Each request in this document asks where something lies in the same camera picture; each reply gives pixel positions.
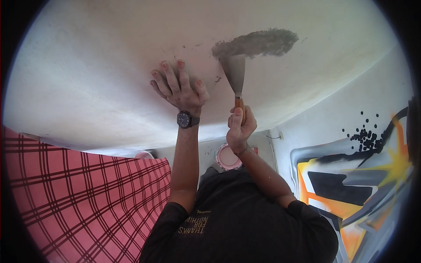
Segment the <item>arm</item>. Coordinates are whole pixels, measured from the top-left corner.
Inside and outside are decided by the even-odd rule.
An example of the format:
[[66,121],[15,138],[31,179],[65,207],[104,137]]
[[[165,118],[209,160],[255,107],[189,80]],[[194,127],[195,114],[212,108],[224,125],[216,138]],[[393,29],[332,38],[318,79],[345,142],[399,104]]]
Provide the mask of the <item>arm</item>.
[[[158,70],[154,69],[151,71],[154,80],[150,84],[161,97],[179,110],[188,111],[191,115],[200,117],[202,106],[209,99],[206,87],[201,80],[196,81],[195,89],[190,86],[189,73],[183,60],[177,61],[177,67],[180,74],[180,85],[167,61],[161,62],[161,69],[167,80]],[[195,204],[199,178],[198,131],[198,125],[187,129],[179,128],[171,173],[168,202],[180,204],[188,213],[192,211]]]
[[247,139],[257,128],[256,119],[249,106],[245,106],[245,124],[241,126],[243,112],[241,108],[232,109],[228,119],[230,130],[226,141],[234,153],[249,171],[259,189],[283,208],[297,200],[285,180],[278,175],[264,160],[247,147]]

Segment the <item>graffiti wall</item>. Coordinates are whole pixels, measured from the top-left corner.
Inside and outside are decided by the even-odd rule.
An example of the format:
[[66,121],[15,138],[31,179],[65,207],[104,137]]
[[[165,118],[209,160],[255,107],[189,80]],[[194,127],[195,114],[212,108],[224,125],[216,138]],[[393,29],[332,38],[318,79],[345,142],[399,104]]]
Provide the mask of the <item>graffiti wall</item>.
[[391,116],[355,112],[362,121],[355,130],[342,128],[344,139],[290,153],[296,196],[336,230],[334,262],[372,263],[394,232],[413,168],[406,144],[407,111]]

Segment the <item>white wall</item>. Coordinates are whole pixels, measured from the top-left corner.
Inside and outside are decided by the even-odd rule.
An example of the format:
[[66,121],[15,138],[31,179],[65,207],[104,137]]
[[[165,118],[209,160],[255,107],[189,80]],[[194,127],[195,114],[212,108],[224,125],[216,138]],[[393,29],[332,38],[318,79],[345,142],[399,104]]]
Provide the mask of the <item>white wall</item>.
[[199,139],[226,135],[233,93],[211,48],[268,28],[300,40],[282,57],[246,61],[245,103],[258,131],[321,101],[397,40],[370,0],[51,0],[13,66],[4,124],[71,149],[120,154],[173,146],[177,110],[150,70],[183,58],[211,95]]
[[[279,174],[295,192],[291,179],[291,150],[347,138],[348,133],[352,136],[362,125],[366,125],[367,131],[376,130],[380,135],[392,116],[408,106],[412,95],[408,65],[400,46],[396,45],[345,87],[270,130],[273,138],[279,132],[284,136],[283,140],[273,140]],[[344,153],[352,154],[356,150],[358,147],[349,148]]]

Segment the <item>putty knife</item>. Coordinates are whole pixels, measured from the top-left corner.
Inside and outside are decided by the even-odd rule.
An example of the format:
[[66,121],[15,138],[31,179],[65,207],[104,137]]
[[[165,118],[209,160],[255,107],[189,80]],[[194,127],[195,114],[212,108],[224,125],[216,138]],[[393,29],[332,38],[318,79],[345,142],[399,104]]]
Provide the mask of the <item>putty knife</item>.
[[244,83],[245,55],[235,55],[220,59],[226,78],[235,94],[235,107],[242,109],[242,122],[245,123],[244,102],[242,101],[242,85]]

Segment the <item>plaid sheet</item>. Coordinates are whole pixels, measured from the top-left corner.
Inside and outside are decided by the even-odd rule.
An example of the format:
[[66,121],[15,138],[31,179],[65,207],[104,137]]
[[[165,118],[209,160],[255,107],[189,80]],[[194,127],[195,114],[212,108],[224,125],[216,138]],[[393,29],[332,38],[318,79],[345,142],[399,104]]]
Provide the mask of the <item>plaid sheet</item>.
[[136,262],[166,204],[166,159],[120,158],[59,148],[5,129],[12,191],[50,262]]

